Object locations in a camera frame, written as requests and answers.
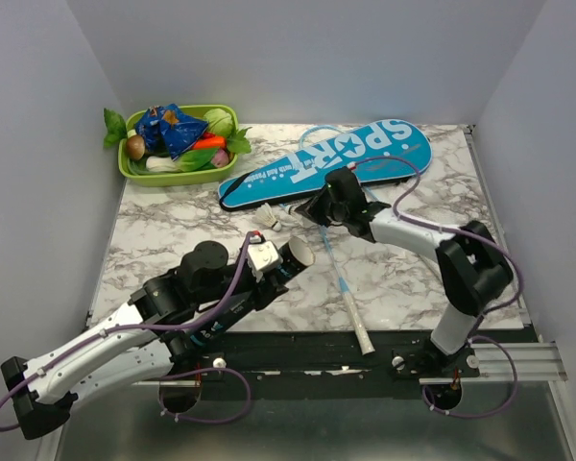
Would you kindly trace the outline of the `black shuttlecock tube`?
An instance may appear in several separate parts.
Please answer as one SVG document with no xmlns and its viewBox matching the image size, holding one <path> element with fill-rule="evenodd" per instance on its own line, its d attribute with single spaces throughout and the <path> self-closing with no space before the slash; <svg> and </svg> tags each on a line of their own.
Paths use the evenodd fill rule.
<svg viewBox="0 0 576 461">
<path fill-rule="evenodd" d="M 262 236 L 249 240 L 238 264 L 237 283 L 230 297 L 220 301 L 187 333 L 188 347 L 202 349 L 253 311 L 266 308 L 288 292 L 287 283 L 315 262 L 314 252 L 293 236 L 281 247 Z"/>
</svg>

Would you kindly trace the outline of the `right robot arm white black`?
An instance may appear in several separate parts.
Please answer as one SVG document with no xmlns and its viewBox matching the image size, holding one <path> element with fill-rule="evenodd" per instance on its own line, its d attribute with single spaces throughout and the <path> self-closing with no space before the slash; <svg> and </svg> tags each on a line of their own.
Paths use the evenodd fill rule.
<svg viewBox="0 0 576 461">
<path fill-rule="evenodd" d="M 487 305 L 514 280 L 513 271 L 489 230 L 478 221 L 445 227 L 401 214 L 396 207 L 370 201 L 347 167 L 325 177 L 324 186 L 295 212 L 320 226 L 340 225 L 357 238 L 388 244 L 438 264 L 448 307 L 422 353 L 424 369 L 444 376 Z"/>
</svg>

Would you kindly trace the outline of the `white shuttlecock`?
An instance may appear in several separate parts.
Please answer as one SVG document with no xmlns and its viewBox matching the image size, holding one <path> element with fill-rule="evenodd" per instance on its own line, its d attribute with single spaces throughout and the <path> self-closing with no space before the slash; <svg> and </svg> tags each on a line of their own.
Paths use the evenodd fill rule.
<svg viewBox="0 0 576 461">
<path fill-rule="evenodd" d="M 268 203 L 262 204 L 256 210 L 254 218 L 258 224 L 272 231 L 280 231 L 282 229 L 280 221 Z"/>
</svg>

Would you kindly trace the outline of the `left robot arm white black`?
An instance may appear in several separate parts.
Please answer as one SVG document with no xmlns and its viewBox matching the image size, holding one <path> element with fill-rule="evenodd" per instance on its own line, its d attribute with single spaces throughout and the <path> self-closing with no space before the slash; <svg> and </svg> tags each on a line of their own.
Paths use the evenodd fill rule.
<svg viewBox="0 0 576 461">
<path fill-rule="evenodd" d="M 95 327 L 37 358 L 2 364 L 15 428 L 34 440 L 64 425 L 74 405 L 95 392 L 187 377 L 209 343 L 287 293 L 287 283 L 314 261 L 296 237 L 277 247 L 250 232 L 235 263 L 221 243 L 199 243 Z"/>
</svg>

